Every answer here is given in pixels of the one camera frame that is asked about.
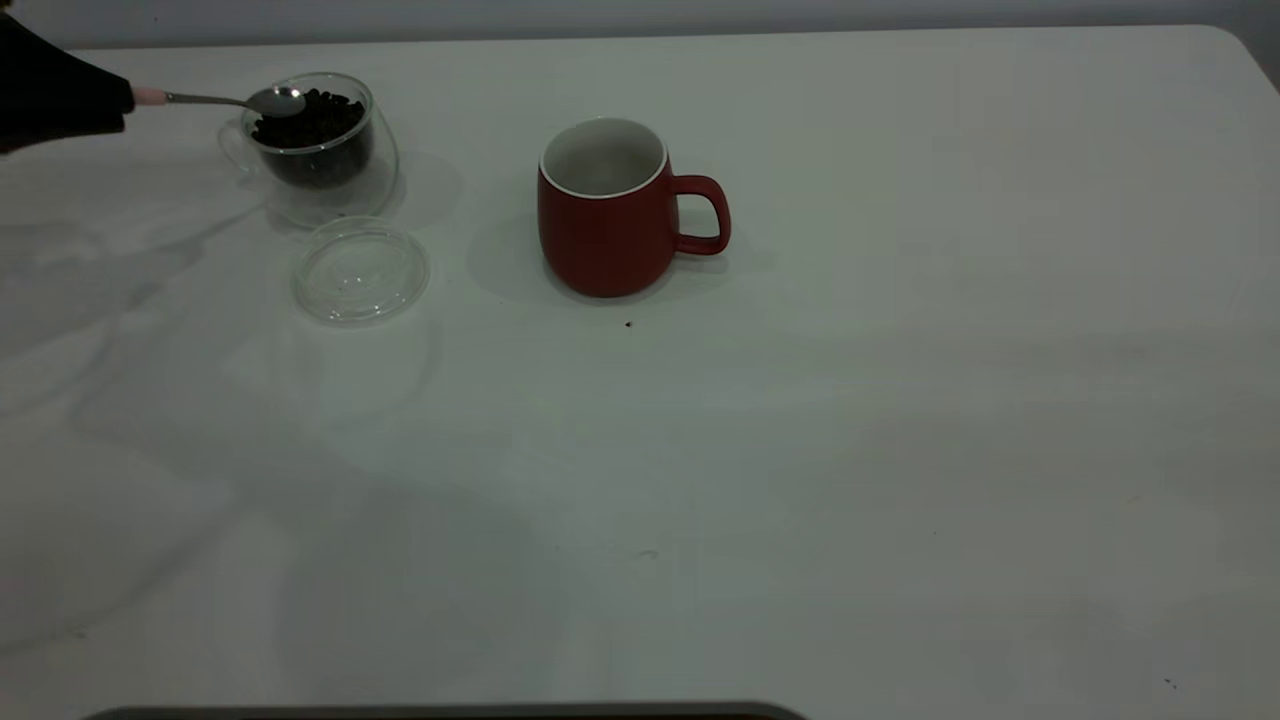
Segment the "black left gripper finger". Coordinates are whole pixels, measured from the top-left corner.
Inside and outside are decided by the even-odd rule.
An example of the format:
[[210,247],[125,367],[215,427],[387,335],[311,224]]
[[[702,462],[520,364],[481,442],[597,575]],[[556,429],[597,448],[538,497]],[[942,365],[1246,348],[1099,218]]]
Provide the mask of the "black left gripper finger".
[[134,110],[131,83],[1,18],[4,131],[122,131]]
[[118,135],[125,129],[119,111],[3,111],[1,155],[67,138]]

